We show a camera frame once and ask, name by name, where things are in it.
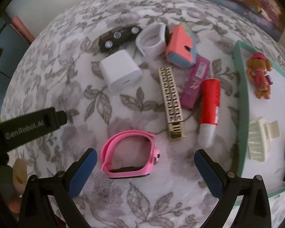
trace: kids smartwatch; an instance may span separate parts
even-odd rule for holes
[[[124,138],[131,136],[143,136],[150,140],[151,150],[148,162],[145,166],[130,166],[114,169],[112,166],[112,157],[114,154],[115,147]],[[120,132],[112,136],[103,146],[101,150],[101,167],[100,170],[104,171],[110,179],[122,179],[122,178],[136,178],[148,176],[160,157],[160,151],[154,146],[155,134],[139,131],[139,130],[128,130]]]

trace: floral fabric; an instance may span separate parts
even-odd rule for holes
[[[199,131],[200,104],[184,110],[187,137],[167,138],[166,115],[157,68],[164,56],[145,59],[134,42],[123,44],[142,70],[142,79],[120,94],[111,94],[103,80],[99,52],[103,33],[118,26],[164,22],[169,28],[185,22],[195,33],[197,52],[211,61],[209,77],[221,82],[221,113],[215,144],[207,152],[225,170],[232,163],[238,125],[239,77],[232,50],[237,40],[258,48],[285,70],[285,49],[247,19],[204,0],[91,0],[58,15],[31,44],[16,69],[4,99],[3,121],[54,106],[64,110],[68,123],[12,152],[38,177],[66,170],[92,147],[98,154],[109,137],[128,129],[155,133],[161,157],[144,178],[111,180],[99,171],[74,199],[93,228],[200,227],[217,203],[198,173],[194,152]],[[173,67],[181,93],[190,69]],[[116,149],[116,167],[143,165],[148,142],[128,138]],[[285,192],[270,199],[273,225],[285,217]],[[224,227],[230,227],[234,207]]]

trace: red glue stick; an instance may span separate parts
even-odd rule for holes
[[[206,79],[202,82],[202,109],[198,143],[208,147],[214,143],[215,130],[219,122],[221,84],[218,79]]]

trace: metal hair clip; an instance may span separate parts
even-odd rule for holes
[[[160,83],[163,90],[163,99],[166,108],[169,139],[181,139],[185,137],[185,125],[181,103],[176,89],[171,67],[158,69]]]

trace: pink lip balm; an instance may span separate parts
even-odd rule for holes
[[[193,66],[190,77],[185,83],[185,89],[180,99],[180,104],[184,109],[193,109],[194,103],[201,94],[201,83],[206,79],[209,67],[210,62],[206,58],[197,57],[196,64]]]

